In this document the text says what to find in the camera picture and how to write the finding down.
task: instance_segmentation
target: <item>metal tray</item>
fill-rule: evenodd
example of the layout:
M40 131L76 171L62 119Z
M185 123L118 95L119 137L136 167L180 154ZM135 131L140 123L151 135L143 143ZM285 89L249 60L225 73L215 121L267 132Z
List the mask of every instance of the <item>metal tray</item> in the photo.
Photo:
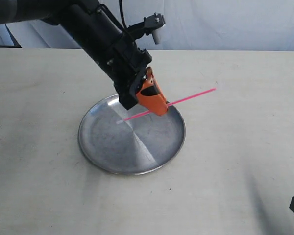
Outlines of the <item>metal tray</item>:
M78 131L82 153L94 165L115 174L144 174L159 169L181 149L185 123L171 106L159 117L148 114L119 125L116 122L145 111L136 105L129 111L118 95L93 106L84 116Z

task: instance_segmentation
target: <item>black cable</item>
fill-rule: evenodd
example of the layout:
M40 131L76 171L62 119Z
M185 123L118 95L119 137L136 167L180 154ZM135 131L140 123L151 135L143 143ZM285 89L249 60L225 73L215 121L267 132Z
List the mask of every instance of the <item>black cable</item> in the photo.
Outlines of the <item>black cable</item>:
M125 23L125 19L124 19L122 0L119 0L119 7L120 7L120 15L121 15L121 21L122 21L123 27L124 27L125 29L127 29L127 27L126 27L126 23Z

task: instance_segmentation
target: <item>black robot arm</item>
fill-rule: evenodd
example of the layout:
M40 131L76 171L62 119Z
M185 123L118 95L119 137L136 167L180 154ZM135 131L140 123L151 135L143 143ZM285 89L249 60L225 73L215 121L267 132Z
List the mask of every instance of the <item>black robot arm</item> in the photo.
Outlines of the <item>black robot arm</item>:
M153 34L165 24L161 14L124 28L98 0L0 0L0 24L28 20L60 24L113 80L120 103L130 109L146 79L151 62L147 50L135 40Z

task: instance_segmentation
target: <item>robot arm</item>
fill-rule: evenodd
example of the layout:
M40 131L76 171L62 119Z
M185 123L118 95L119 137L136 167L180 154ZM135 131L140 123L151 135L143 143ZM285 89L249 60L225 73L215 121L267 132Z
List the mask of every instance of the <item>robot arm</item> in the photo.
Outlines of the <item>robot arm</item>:
M0 0L0 24L35 19L61 25L113 80L123 107L139 103L157 115L167 112L167 101L148 67L151 55L135 42L152 34L159 43L157 32L165 25L161 14L125 28L98 0Z

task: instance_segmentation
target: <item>table surface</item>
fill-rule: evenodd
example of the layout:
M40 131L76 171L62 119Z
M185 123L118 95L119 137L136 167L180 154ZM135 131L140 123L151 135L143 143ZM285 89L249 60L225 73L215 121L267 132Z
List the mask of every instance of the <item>table surface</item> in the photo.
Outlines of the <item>table surface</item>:
M0 235L294 235L294 52L151 51L186 139L142 176L80 153L115 93L82 50L0 49Z

